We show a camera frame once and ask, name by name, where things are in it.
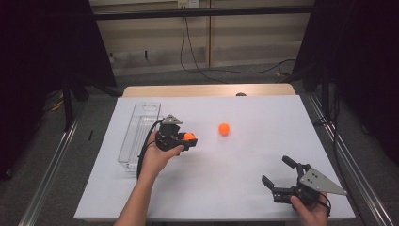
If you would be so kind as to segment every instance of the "aluminum rail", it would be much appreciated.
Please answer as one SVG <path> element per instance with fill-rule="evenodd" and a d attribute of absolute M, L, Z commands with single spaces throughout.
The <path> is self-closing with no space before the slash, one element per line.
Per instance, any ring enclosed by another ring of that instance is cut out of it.
<path fill-rule="evenodd" d="M 324 119 L 324 114 L 319 99 L 315 96 L 315 94 L 309 94 L 308 97 L 318 117 L 320 119 Z M 335 132 L 334 125 L 331 123 L 327 123 L 325 125 L 325 129 L 329 137 L 333 141 L 334 132 Z M 341 136 L 338 133 L 336 134 L 336 136 L 337 136 L 337 153 L 340 155 L 346 168 L 348 169 L 353 180 L 355 181 L 361 195 L 363 196 L 363 199 L 367 202 L 367 205 L 369 206 L 370 210 L 375 216 L 378 225 L 393 226 L 394 223 L 391 220 L 383 202 L 378 198 L 377 194 L 375 193 L 375 191 L 373 190 L 367 179 L 364 177 L 364 174 L 361 172 L 358 164 L 356 163 L 352 154 L 349 152 L 349 149 L 346 147 Z"/>
<path fill-rule="evenodd" d="M 320 8 L 314 6 L 299 7 L 270 7 L 270 8 L 188 8 L 148 11 L 122 11 L 122 12 L 95 12 L 89 16 L 97 21 L 125 20 L 125 19 L 149 19 L 171 17 L 202 17 L 202 16 L 233 16 L 233 15 L 260 15 L 260 14 L 292 14 L 311 13 Z"/>
<path fill-rule="evenodd" d="M 19 226 L 33 226 L 36 223 L 36 220 L 39 216 L 40 210 L 44 205 L 47 194 L 50 191 L 51 185 L 56 178 L 56 173 L 61 165 L 62 159 L 73 138 L 73 134 L 77 128 L 78 122 L 83 115 L 83 110 L 85 108 L 86 103 L 78 103 L 76 107 L 76 118 L 72 122 L 69 130 L 64 132 L 61 141 L 56 148 L 55 155 L 50 162 L 50 165 L 41 179 L 40 185 L 35 192 L 32 200 L 30 201 L 28 207 L 26 208 L 23 217 L 21 218 Z"/>

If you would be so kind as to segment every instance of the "wall outlet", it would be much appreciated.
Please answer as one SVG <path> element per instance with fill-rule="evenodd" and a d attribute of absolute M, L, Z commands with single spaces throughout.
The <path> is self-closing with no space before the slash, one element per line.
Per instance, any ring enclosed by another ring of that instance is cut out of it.
<path fill-rule="evenodd" d="M 200 8 L 200 0 L 188 0 L 188 8 Z"/>
<path fill-rule="evenodd" d="M 177 9 L 188 8 L 188 0 L 177 0 Z"/>

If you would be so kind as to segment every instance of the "white paper surface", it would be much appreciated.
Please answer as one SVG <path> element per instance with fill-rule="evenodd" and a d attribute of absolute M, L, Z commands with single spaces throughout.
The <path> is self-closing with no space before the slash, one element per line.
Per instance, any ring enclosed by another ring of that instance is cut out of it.
<path fill-rule="evenodd" d="M 156 179 L 148 218 L 188 220 L 288 220 L 292 206 L 274 203 L 262 175 L 291 187 L 297 173 L 281 161 L 311 164 L 339 185 L 299 96 L 119 98 L 75 218 L 110 220 L 120 214 L 136 174 L 118 155 L 135 103 L 160 102 L 163 115 L 183 121 L 196 147 L 172 158 Z M 217 126 L 227 122 L 228 136 Z M 354 218 L 345 196 L 328 194 L 330 218 Z"/>

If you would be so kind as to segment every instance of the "forearm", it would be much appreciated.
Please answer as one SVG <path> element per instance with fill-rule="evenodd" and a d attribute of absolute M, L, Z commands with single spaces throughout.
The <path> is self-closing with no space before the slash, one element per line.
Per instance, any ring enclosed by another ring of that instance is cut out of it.
<path fill-rule="evenodd" d="M 145 225 L 154 181 L 155 176 L 140 175 L 115 225 Z"/>

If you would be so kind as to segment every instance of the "orange ball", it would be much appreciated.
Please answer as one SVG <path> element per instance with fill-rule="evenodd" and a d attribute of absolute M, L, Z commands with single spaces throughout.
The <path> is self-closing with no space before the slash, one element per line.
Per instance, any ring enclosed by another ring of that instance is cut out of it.
<path fill-rule="evenodd" d="M 221 124 L 219 124 L 219 133 L 223 136 L 226 136 L 230 131 L 230 126 L 223 122 Z"/>
<path fill-rule="evenodd" d="M 183 135 L 183 140 L 190 140 L 190 139 L 195 139 L 195 138 L 196 138 L 196 136 L 194 136 L 193 133 L 185 133 Z"/>

